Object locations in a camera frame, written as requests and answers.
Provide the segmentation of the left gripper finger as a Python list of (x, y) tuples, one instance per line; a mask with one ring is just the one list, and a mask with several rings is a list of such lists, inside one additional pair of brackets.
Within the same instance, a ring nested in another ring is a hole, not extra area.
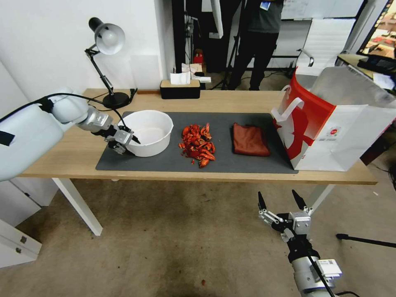
[(117, 141), (108, 141), (108, 147), (120, 155), (128, 154), (124, 144), (121, 144)]
[(132, 141), (134, 141), (137, 144), (140, 144), (139, 139), (134, 135), (134, 132), (130, 128), (124, 125), (119, 125), (118, 130), (119, 130), (118, 142), (124, 145), (128, 145)]

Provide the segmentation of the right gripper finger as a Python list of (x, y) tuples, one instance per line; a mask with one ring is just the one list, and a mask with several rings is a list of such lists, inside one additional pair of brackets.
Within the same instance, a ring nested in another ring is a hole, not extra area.
[(294, 200), (298, 206), (298, 208), (307, 216), (311, 216), (313, 213), (313, 208), (308, 207), (304, 201), (304, 199), (293, 189), (292, 190), (292, 195), (294, 197)]
[(284, 231), (288, 227), (288, 214), (278, 213), (275, 214), (267, 210), (263, 195), (258, 191), (258, 215), (266, 224), (276, 231)]

